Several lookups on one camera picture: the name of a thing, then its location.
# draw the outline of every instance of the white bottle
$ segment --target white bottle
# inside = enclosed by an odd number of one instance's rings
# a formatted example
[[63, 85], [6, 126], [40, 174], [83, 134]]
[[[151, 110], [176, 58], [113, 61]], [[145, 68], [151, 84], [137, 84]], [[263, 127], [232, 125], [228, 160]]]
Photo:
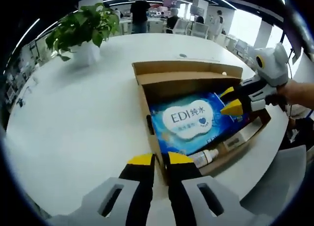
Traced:
[[193, 155], [190, 155], [189, 157], [193, 159], [194, 164], [197, 168], [201, 168], [205, 165], [208, 165], [212, 160], [218, 156], [218, 150], [204, 150], [198, 153], [195, 153]]

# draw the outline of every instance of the cardboard box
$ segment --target cardboard box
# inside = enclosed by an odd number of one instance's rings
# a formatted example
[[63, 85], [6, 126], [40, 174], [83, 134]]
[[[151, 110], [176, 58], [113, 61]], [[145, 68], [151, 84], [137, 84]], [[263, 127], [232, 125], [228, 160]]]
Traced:
[[[149, 104], [164, 103], [198, 92], [225, 90], [239, 84], [242, 68], [196, 61], [148, 61], [136, 62], [132, 65], [138, 83], [140, 106], [146, 122], [149, 144], [152, 152], [157, 156], [156, 163], [160, 167], [158, 168], [160, 169], [158, 174], [164, 183], [167, 183], [165, 164], [152, 125]], [[270, 116], [265, 109], [252, 114], [252, 116], [261, 117], [263, 127], [270, 120]], [[203, 175], [213, 175], [218, 170], [224, 170], [227, 164], [239, 157], [248, 146], [247, 143], [244, 143], [227, 153], [223, 151], [222, 145], [223, 143], [220, 143], [218, 146], [213, 147], [219, 148], [221, 154], [214, 162], [200, 168]]]

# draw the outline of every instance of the tissue package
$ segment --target tissue package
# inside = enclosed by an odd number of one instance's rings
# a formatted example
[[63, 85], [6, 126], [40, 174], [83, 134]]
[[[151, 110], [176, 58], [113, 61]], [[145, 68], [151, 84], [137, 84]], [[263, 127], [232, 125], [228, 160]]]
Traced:
[[167, 104], [151, 105], [152, 122], [162, 153], [195, 153], [215, 138], [239, 131], [247, 115], [220, 114], [223, 102], [215, 93], [187, 96]]

